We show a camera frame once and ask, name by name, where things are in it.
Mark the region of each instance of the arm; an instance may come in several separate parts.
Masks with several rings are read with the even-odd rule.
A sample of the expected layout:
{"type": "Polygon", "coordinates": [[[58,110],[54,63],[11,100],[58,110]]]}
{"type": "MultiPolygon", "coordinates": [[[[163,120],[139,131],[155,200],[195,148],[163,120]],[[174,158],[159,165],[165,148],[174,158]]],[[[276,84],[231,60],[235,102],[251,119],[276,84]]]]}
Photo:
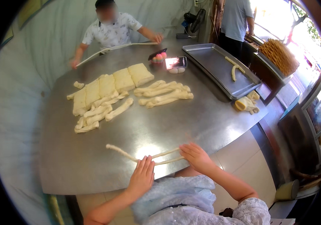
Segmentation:
{"type": "Polygon", "coordinates": [[[142,26],[137,30],[141,35],[148,38],[152,42],[161,43],[163,40],[163,35],[161,33],[154,33],[150,29],[146,28],[145,26],[142,26]]]}
{"type": "Polygon", "coordinates": [[[84,225],[108,224],[116,214],[143,196],[153,185],[154,161],[149,155],[139,160],[129,186],[117,197],[91,210],[84,219],[84,225]]]}
{"type": "Polygon", "coordinates": [[[253,30],[254,30],[254,19],[252,17],[247,16],[247,22],[248,22],[248,32],[249,35],[253,36],[253,30]]]}
{"type": "Polygon", "coordinates": [[[222,186],[233,199],[241,203],[247,198],[258,198],[257,192],[248,184],[219,168],[198,145],[191,143],[179,147],[180,154],[189,161],[190,166],[222,186]]]}
{"type": "Polygon", "coordinates": [[[84,43],[81,43],[79,48],[76,50],[76,55],[74,56],[74,59],[71,62],[72,69],[77,69],[77,65],[81,62],[82,56],[84,51],[88,48],[89,45],[86,45],[84,43]]]}

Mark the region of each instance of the woman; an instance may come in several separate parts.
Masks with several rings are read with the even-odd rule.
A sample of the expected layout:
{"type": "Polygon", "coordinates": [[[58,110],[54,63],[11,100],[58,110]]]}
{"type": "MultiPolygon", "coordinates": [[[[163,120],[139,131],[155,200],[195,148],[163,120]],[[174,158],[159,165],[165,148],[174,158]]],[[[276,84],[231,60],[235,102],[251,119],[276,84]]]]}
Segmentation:
{"type": "Polygon", "coordinates": [[[196,144],[179,147],[188,160],[187,167],[174,178],[154,182],[154,161],[149,155],[139,160],[127,189],[112,200],[97,206],[84,219],[85,225],[108,224],[117,212],[132,205],[139,224],[269,224],[266,203],[245,182],[217,167],[196,144]],[[210,189],[215,181],[238,201],[233,217],[217,216],[216,200],[210,189]]]}

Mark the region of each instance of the hand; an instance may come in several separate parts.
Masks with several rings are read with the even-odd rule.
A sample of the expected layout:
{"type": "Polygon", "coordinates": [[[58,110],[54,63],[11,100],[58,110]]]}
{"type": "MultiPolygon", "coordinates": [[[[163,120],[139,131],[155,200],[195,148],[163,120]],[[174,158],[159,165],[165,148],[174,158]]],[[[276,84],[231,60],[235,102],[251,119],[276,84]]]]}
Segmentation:
{"type": "Polygon", "coordinates": [[[77,65],[80,63],[80,60],[79,59],[73,59],[71,62],[70,62],[70,65],[72,66],[72,69],[73,70],[76,70],[77,69],[77,65]]]}
{"type": "Polygon", "coordinates": [[[180,154],[188,160],[190,166],[197,172],[207,175],[216,164],[209,158],[208,154],[194,143],[180,145],[180,154]]]}
{"type": "Polygon", "coordinates": [[[161,34],[161,33],[155,33],[155,34],[153,35],[153,37],[150,38],[150,40],[151,40],[152,42],[161,43],[162,40],[163,40],[163,34],[161,34]]]}
{"type": "Polygon", "coordinates": [[[153,185],[153,169],[154,161],[152,161],[152,156],[144,156],[143,160],[138,160],[136,169],[131,176],[131,180],[125,192],[135,200],[142,197],[153,185]]]}

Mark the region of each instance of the metal baking tray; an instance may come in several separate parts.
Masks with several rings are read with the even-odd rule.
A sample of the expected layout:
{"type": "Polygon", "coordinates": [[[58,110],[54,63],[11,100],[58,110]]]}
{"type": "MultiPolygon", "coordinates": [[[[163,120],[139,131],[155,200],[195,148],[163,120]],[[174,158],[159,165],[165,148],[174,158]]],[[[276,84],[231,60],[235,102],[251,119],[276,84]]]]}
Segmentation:
{"type": "Polygon", "coordinates": [[[261,80],[244,64],[216,44],[187,45],[182,50],[231,100],[240,99],[261,85],[261,80]],[[225,59],[226,56],[245,70],[245,74],[235,70],[235,82],[231,74],[233,64],[225,59]]]}

